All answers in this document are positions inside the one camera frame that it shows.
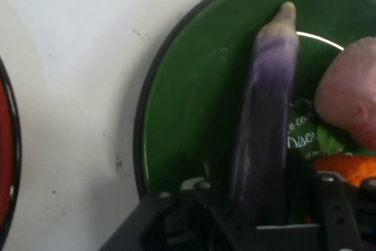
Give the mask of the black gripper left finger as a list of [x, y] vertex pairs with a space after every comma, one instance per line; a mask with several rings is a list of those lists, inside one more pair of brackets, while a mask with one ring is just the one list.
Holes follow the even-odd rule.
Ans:
[[255, 226], [218, 186], [191, 178], [180, 191], [192, 198], [189, 228], [204, 250], [256, 250]]

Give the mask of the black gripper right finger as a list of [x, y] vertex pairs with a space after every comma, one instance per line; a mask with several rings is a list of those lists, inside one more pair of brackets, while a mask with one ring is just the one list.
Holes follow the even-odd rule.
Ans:
[[287, 151], [287, 186], [293, 203], [314, 222], [321, 250], [363, 250], [341, 179], [318, 173], [298, 149]]

